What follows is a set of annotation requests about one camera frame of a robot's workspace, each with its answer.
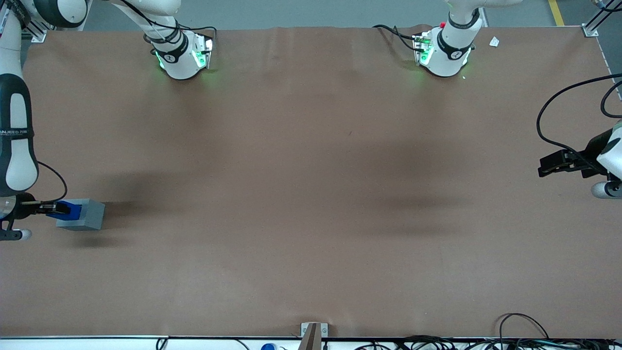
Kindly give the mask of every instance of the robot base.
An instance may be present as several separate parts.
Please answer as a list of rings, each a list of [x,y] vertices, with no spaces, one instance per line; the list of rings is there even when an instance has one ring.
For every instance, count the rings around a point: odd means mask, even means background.
[[[462,66],[467,64],[471,49],[468,49],[460,59],[450,60],[447,54],[439,48],[437,38],[440,31],[440,27],[435,27],[431,31],[421,33],[419,36],[413,36],[414,47],[424,50],[423,52],[415,51],[415,61],[417,65],[425,67],[434,75],[451,77],[456,75]]]
[[[169,62],[167,55],[155,56],[160,61],[160,67],[173,79],[185,80],[194,77],[201,69],[209,68],[213,40],[192,31],[182,31],[188,37],[188,47],[179,59]]]

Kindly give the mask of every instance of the robotic arm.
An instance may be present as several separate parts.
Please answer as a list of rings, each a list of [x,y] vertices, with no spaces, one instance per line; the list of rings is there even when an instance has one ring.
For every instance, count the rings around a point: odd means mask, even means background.
[[[506,7],[522,0],[444,0],[449,5],[447,24],[415,38],[419,65],[439,77],[451,77],[467,64],[473,39],[480,31],[479,7]]]
[[[560,149],[540,159],[538,175],[545,177],[553,173],[581,171],[584,179],[596,175],[607,180],[592,186],[592,194],[600,199],[622,199],[622,121],[612,129],[592,138],[587,147],[575,153]]]
[[[212,39],[179,26],[173,15],[181,0],[112,0],[145,32],[160,66],[174,79],[188,79],[207,67]],[[60,202],[40,202],[26,193],[39,176],[34,153],[30,93],[22,75],[21,31],[31,18],[64,28],[78,27],[86,0],[0,0],[0,240],[29,237],[13,230],[31,214],[68,215]]]

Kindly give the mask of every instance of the green led light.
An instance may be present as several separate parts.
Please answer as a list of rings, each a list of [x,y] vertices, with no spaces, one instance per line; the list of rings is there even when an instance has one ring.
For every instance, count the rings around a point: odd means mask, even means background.
[[[421,64],[427,65],[428,63],[430,63],[430,58],[432,57],[433,53],[434,48],[432,47],[432,45],[428,46],[427,50],[421,53]]]
[[[462,61],[462,65],[467,64],[467,62],[468,62],[468,55],[469,55],[470,53],[471,53],[471,50],[469,50],[469,51],[467,51],[467,52],[466,52],[465,59],[464,59],[464,61]]]
[[[158,62],[160,62],[160,68],[165,69],[164,63],[162,63],[162,59],[160,58],[160,55],[157,53],[157,51],[155,52],[155,56],[157,57]]]
[[[192,54],[194,55],[195,61],[197,61],[197,66],[199,68],[203,68],[206,66],[205,55],[203,55],[201,52],[196,52],[194,50],[192,50]]]

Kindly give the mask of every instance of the brown table surface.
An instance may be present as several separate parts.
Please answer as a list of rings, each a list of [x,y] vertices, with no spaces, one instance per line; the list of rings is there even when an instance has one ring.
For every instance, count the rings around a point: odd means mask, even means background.
[[[498,48],[488,46],[495,35]],[[622,202],[601,178],[537,177],[535,120],[608,73],[578,27],[483,29],[456,77],[375,29],[218,33],[179,82],[137,32],[53,32],[30,49],[35,146],[104,230],[19,222],[0,245],[0,334],[492,336],[507,312],[553,337],[616,337]],[[613,126],[610,81],[562,96],[544,132]],[[612,111],[620,111],[613,97]],[[61,191],[42,170],[31,190]],[[513,319],[507,336],[535,337]]]

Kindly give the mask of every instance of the gray block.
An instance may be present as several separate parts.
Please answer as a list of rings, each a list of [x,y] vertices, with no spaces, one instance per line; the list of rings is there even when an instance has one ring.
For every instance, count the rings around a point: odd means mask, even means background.
[[[106,205],[92,199],[65,199],[65,202],[82,206],[80,218],[73,221],[56,220],[56,227],[71,231],[101,230]]]

